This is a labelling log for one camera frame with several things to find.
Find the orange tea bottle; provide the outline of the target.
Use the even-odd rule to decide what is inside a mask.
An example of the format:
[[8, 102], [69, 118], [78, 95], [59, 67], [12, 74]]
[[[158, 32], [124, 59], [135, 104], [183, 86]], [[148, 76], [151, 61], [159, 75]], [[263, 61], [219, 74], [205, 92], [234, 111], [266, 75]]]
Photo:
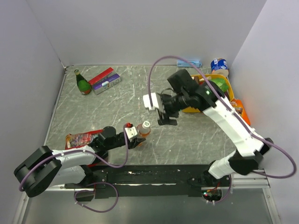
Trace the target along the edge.
[[145, 129], [142, 127], [142, 124], [143, 123], [140, 123], [137, 126], [138, 138], [146, 138], [150, 134], [150, 131], [151, 131], [151, 127], [148, 129]]

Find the white bottle cap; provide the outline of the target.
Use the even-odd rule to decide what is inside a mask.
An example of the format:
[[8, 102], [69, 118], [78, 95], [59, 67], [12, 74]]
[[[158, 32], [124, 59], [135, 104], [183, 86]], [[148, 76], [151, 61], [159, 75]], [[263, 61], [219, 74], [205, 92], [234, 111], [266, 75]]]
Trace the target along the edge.
[[149, 121], [144, 121], [143, 124], [142, 124], [142, 127], [145, 128], [145, 129], [150, 128], [150, 122]]

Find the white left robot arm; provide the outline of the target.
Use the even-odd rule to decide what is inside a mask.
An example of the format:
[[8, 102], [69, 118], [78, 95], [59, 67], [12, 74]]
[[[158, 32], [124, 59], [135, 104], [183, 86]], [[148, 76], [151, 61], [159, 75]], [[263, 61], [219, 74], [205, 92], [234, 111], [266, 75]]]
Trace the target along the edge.
[[104, 127], [98, 137], [82, 147], [51, 150], [41, 146], [14, 170], [19, 191], [35, 197], [59, 184], [74, 183], [86, 188], [93, 181], [90, 166], [102, 162], [112, 168], [122, 167], [106, 161], [109, 150], [122, 146], [130, 150], [144, 141], [135, 126], [126, 124], [120, 133], [112, 126]]

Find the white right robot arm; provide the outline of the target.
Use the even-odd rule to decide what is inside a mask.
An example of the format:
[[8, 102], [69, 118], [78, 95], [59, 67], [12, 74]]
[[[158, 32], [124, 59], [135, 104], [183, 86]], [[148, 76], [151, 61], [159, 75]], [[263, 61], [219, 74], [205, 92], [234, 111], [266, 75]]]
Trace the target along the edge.
[[236, 147], [228, 156], [210, 164], [204, 174], [207, 185], [214, 186], [222, 177], [232, 173], [247, 175], [258, 168], [273, 142], [258, 135], [242, 119], [217, 84], [211, 81], [199, 84], [185, 69], [167, 80], [175, 95], [159, 94], [156, 97], [160, 125], [176, 125], [178, 112], [192, 107], [214, 121]]

